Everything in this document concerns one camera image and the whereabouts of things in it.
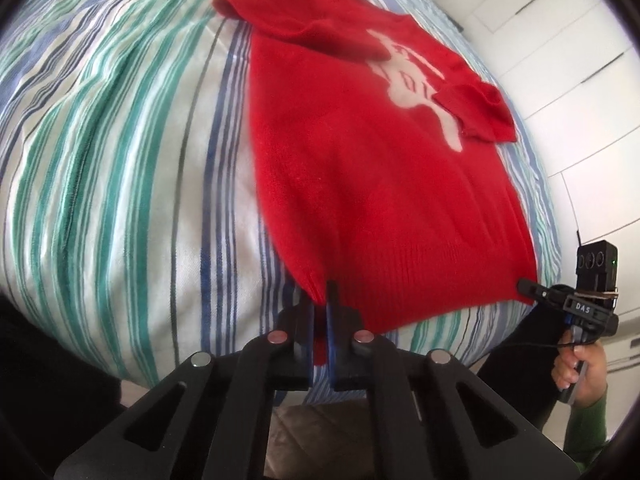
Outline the person's right hand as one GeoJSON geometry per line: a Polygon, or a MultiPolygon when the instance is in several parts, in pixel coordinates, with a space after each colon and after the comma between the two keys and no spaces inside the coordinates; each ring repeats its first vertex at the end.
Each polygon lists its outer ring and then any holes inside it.
{"type": "Polygon", "coordinates": [[[589,408],[605,395],[607,374],[606,355],[600,341],[561,348],[551,371],[561,391],[574,387],[574,408],[589,408]]]}

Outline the green right sleeve forearm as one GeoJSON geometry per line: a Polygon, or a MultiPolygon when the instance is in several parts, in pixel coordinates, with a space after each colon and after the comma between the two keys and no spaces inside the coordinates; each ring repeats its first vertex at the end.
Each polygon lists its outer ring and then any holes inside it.
{"type": "Polygon", "coordinates": [[[594,462],[608,443],[605,414],[606,394],[585,408],[574,404],[570,410],[563,452],[581,472],[594,462]]]}

